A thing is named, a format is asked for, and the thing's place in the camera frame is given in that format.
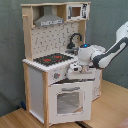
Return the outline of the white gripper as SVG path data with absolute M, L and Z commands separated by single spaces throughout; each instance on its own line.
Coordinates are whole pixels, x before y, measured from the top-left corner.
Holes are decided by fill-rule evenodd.
M 69 79 L 94 79 L 95 69 L 90 68 L 89 66 L 80 66 L 74 63 L 70 65 L 67 77 Z

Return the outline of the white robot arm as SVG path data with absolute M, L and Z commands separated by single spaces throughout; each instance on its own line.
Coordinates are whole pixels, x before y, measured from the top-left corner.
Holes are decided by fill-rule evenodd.
M 107 51 L 101 46 L 83 44 L 77 48 L 77 62 L 70 65 L 69 79 L 86 79 L 89 64 L 96 69 L 105 69 L 110 62 L 128 46 L 128 21 L 116 31 L 116 42 Z

